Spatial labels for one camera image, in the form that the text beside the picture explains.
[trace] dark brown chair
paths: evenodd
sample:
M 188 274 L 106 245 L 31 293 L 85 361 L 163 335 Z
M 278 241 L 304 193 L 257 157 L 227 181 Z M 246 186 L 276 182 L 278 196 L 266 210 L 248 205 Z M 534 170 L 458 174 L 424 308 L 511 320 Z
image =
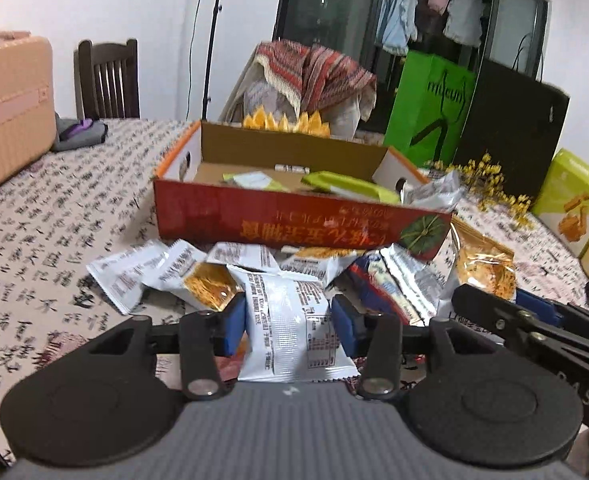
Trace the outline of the dark brown chair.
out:
M 137 43 L 79 43 L 79 82 L 86 119 L 138 118 Z

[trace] calligraphy print tablecloth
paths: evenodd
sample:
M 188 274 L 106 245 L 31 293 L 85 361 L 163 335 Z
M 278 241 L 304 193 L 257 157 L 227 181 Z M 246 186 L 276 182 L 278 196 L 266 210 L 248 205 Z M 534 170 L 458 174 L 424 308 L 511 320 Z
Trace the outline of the calligraphy print tablecloth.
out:
M 150 175 L 187 123 L 107 121 L 108 140 L 74 152 L 48 153 L 0 187 L 0 401 L 53 355 L 76 348 L 124 320 L 87 275 L 95 258 L 156 238 Z M 516 252 L 518 284 L 539 295 L 584 305 L 578 261 L 545 227 L 514 232 L 503 213 L 459 214 Z M 446 243 L 433 263 L 446 277 Z M 177 322 L 185 305 L 150 291 L 142 310 L 155 323 Z M 178 384 L 176 360 L 158 371 Z M 0 450 L 12 458 L 0 428 Z

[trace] suitcase handle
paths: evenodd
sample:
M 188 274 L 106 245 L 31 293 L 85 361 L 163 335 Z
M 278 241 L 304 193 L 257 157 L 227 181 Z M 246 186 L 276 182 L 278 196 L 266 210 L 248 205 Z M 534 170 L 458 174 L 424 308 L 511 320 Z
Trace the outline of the suitcase handle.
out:
M 26 30 L 0 30 L 0 40 L 23 40 L 30 36 Z

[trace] screw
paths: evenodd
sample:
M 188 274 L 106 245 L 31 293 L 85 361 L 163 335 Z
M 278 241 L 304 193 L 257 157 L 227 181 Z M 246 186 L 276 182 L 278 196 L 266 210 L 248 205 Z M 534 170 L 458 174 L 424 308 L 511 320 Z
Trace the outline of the screw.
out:
M 372 395 L 385 395 L 394 389 L 394 384 L 382 377 L 374 377 L 363 381 L 363 389 Z
M 219 391 L 219 385 L 211 379 L 196 379 L 188 384 L 188 391 L 194 395 L 209 397 Z
M 547 338 L 538 332 L 530 332 L 530 337 L 535 341 L 545 341 Z

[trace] green shopping bag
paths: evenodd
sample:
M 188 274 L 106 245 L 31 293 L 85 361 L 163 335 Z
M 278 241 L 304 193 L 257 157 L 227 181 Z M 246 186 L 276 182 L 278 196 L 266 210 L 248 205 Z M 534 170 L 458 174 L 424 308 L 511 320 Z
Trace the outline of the green shopping bag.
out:
M 384 145 L 416 166 L 454 158 L 475 85 L 475 74 L 434 54 L 407 54 Z

